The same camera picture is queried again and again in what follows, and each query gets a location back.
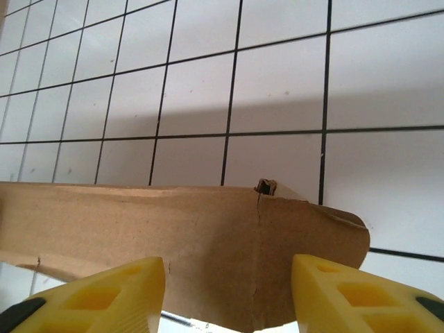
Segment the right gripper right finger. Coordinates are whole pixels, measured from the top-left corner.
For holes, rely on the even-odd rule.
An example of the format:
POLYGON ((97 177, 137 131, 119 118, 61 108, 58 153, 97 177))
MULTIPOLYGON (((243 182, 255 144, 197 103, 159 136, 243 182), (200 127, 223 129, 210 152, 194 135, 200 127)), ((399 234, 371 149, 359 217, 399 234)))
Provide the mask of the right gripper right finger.
POLYGON ((312 255, 294 255, 291 288, 300 332, 442 332, 443 300, 312 255))

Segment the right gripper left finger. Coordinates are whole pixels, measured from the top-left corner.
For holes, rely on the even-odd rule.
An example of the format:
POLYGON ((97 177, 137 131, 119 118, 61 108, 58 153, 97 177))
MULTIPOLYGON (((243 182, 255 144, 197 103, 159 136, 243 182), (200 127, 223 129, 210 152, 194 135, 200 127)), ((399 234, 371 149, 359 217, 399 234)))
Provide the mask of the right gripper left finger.
POLYGON ((1 313, 2 332, 156 332, 164 263, 147 257, 39 292, 1 313))

